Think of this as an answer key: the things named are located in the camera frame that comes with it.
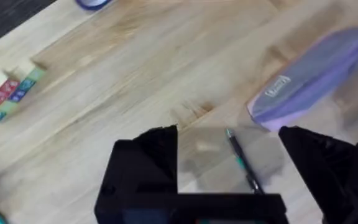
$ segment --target pen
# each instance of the pen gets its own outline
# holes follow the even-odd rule
[[[264,190],[262,189],[261,184],[259,183],[255,172],[252,170],[246,155],[244,154],[239,142],[237,141],[236,136],[234,135],[234,131],[231,129],[226,129],[226,136],[229,139],[233,151],[237,157],[237,161],[240,166],[246,171],[246,179],[248,184],[251,186],[252,191],[254,194],[265,194]]]

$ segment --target black object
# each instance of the black object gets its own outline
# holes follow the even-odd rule
[[[56,0],[0,0],[0,38]]]
[[[115,143],[94,208],[99,224],[288,223],[277,194],[179,194],[177,141],[170,126]]]
[[[239,142],[237,141],[236,135],[234,135],[234,131],[227,129],[226,135],[229,138],[231,146],[233,147],[233,151],[237,156],[237,159],[240,160],[241,164],[244,166],[246,170],[246,179],[248,184],[252,187],[252,191],[254,194],[265,194],[262,185],[260,184],[251,164],[248,162],[242,147],[240,146]]]
[[[279,136],[324,213],[324,223],[358,223],[358,144],[299,127]]]

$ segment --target wooden table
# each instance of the wooden table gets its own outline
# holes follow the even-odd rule
[[[48,69],[0,124],[0,211],[12,224],[96,223],[114,142],[176,123],[182,192],[248,190],[232,127],[290,221],[320,223],[277,134],[251,127],[244,105],[314,41],[356,25],[353,0],[117,0],[94,14],[58,0],[0,39],[0,69],[26,58]],[[297,122],[358,141],[350,98]]]

